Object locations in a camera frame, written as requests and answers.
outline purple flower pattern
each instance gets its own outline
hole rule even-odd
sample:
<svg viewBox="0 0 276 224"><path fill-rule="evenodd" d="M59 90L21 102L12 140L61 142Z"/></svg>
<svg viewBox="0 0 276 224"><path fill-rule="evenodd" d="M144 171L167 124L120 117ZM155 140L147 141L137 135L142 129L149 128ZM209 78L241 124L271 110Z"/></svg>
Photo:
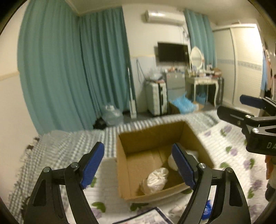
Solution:
<svg viewBox="0 0 276 224"><path fill-rule="evenodd" d="M253 190L253 191L256 191L256 190L258 190L261 186L262 186L262 181L261 181L261 180L256 180L256 181L252 184L252 190Z"/></svg>
<svg viewBox="0 0 276 224"><path fill-rule="evenodd" d="M233 149L230 150L230 154L231 154L232 156L236 156L236 155L238 154L238 150L235 149L235 148L233 148Z"/></svg>
<svg viewBox="0 0 276 224"><path fill-rule="evenodd" d="M102 217L102 211L101 210L99 210L97 208L91 208L91 210L92 210L92 212L93 212L96 219L99 219L99 218Z"/></svg>
<svg viewBox="0 0 276 224"><path fill-rule="evenodd" d="M243 167L245 168L245 170L249 170L250 161L249 161L249 160L245 160L245 161L243 162Z"/></svg>
<svg viewBox="0 0 276 224"><path fill-rule="evenodd" d="M243 162L243 167L245 168L245 170L249 170L253 168L254 164L255 164L255 159L251 158Z"/></svg>
<svg viewBox="0 0 276 224"><path fill-rule="evenodd" d="M224 126L224 128L222 128L220 130L220 133L223 137L226 137L226 135L232 130L232 126L231 125L226 125Z"/></svg>
<svg viewBox="0 0 276 224"><path fill-rule="evenodd" d="M225 133L229 133L231 130L232 130L232 126L231 126L231 125L226 125L226 126L223 128L223 131L224 131Z"/></svg>
<svg viewBox="0 0 276 224"><path fill-rule="evenodd" d="M211 131L207 131L204 136L209 137L211 135Z"/></svg>
<svg viewBox="0 0 276 224"><path fill-rule="evenodd" d="M250 217L253 217L257 214L257 206L256 205L248 206L248 208L249 208Z"/></svg>

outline teal curtain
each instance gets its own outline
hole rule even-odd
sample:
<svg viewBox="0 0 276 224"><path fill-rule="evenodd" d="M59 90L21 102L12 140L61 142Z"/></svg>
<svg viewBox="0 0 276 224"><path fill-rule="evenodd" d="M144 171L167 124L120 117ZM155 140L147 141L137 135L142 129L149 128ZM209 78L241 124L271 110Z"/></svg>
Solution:
<svg viewBox="0 0 276 224"><path fill-rule="evenodd" d="M64 0L30 1L18 40L18 69L39 134L93 129L96 109L83 67L79 18Z"/></svg>
<svg viewBox="0 0 276 224"><path fill-rule="evenodd" d="M129 109L130 57L122 7L80 17L84 68L93 106Z"/></svg>
<svg viewBox="0 0 276 224"><path fill-rule="evenodd" d="M184 11L187 22L191 49L197 46L204 54L205 67L208 64L216 66L214 35L208 16L195 13L189 9Z"/></svg>

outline blue plastic bag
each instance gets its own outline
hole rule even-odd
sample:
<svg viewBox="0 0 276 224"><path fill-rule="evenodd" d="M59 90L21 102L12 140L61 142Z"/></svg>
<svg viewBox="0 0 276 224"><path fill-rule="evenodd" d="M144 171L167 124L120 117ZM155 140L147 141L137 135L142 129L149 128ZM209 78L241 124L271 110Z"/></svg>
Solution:
<svg viewBox="0 0 276 224"><path fill-rule="evenodd" d="M195 100L196 100L196 102L198 102L202 105L205 105L205 103L206 103L206 93L203 92L203 93L197 94L196 97L195 97Z"/></svg>
<svg viewBox="0 0 276 224"><path fill-rule="evenodd" d="M171 101L171 103L176 106L181 114L187 114L194 112L197 106L193 104L188 98L186 98L186 93Z"/></svg>

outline floral bedsheet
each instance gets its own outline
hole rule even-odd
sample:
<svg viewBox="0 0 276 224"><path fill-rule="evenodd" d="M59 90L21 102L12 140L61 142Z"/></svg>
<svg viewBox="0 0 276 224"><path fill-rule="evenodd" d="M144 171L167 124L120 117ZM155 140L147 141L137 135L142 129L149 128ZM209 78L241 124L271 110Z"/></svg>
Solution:
<svg viewBox="0 0 276 224"><path fill-rule="evenodd" d="M245 136L241 129L224 121L200 133L198 138L208 151L216 169L231 167L244 191L251 220L254 221L267 205L265 156L246 151ZM84 190L91 209L99 224L114 223L135 216L152 207L159 207L174 223L179 216L174 208L185 208L191 190L152 203L127 203L118 195L116 162L114 158L103 159L90 187ZM209 199L214 199L215 186L211 187ZM69 223L74 218L69 208L66 212Z"/></svg>

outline air conditioner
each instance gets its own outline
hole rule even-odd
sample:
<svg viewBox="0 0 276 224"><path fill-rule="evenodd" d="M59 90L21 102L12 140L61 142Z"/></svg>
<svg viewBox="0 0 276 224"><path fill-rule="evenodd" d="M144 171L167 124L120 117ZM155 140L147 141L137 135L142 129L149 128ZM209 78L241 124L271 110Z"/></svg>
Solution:
<svg viewBox="0 0 276 224"><path fill-rule="evenodd" d="M182 26L185 23L185 16L183 12L162 12L147 10L145 12L148 23L166 23Z"/></svg>

